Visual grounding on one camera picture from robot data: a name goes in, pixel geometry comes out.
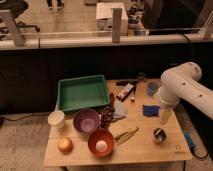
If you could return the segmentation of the white fabric-covered robot arm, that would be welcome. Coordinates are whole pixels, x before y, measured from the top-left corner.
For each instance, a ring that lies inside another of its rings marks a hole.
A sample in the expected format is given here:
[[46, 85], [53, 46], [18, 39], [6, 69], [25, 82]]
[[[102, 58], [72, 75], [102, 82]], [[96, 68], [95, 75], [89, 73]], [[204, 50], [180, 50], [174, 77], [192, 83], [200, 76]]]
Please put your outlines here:
[[199, 83], [202, 77], [200, 66], [186, 62], [165, 70], [161, 74], [161, 86], [154, 94], [160, 106], [159, 122], [168, 122], [173, 109], [181, 99], [192, 104], [213, 120], [213, 90]]

